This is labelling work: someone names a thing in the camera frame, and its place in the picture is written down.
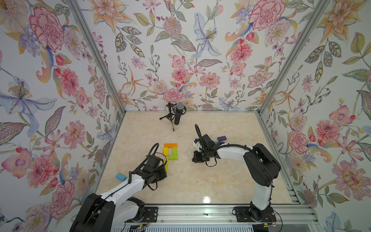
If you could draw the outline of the yellow short block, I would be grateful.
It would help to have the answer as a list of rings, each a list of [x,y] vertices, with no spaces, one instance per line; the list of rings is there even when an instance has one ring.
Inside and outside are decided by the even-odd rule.
[[[164,151],[163,151],[163,154],[165,157],[167,157],[169,155],[169,148],[164,148]]]

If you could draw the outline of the orange long block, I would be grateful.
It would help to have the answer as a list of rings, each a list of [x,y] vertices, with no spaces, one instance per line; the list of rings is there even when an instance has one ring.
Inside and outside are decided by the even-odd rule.
[[[176,148],[177,144],[165,144],[164,147],[165,148]]]

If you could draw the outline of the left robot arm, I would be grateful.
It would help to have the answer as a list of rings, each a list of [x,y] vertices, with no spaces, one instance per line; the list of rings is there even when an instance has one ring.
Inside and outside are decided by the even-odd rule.
[[[133,195],[165,179],[166,164],[167,160],[149,155],[115,188],[101,195],[90,194],[72,223],[70,231],[109,232],[123,222],[142,219],[145,203]]]

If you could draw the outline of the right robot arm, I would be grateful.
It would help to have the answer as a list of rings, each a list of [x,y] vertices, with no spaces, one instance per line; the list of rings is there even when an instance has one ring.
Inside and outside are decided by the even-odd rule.
[[[273,220],[271,194],[273,183],[278,178],[281,165],[270,151],[260,143],[252,147],[238,144],[215,143],[208,135],[194,140],[196,148],[192,161],[207,163],[210,159],[230,159],[244,162],[255,181],[254,198],[247,209],[236,210],[236,216],[248,216],[252,221]]]

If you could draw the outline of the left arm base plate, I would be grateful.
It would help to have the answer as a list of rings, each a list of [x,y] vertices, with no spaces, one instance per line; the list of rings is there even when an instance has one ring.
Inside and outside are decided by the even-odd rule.
[[[136,223],[156,223],[158,217],[158,207],[145,206],[140,209],[134,219],[130,219],[127,222]]]

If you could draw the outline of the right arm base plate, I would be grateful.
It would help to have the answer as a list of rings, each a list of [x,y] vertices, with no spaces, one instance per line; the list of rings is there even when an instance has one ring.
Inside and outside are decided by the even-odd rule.
[[[268,206],[265,210],[259,210],[255,206],[237,206],[232,210],[237,222],[258,222],[274,223],[277,222],[273,208]]]

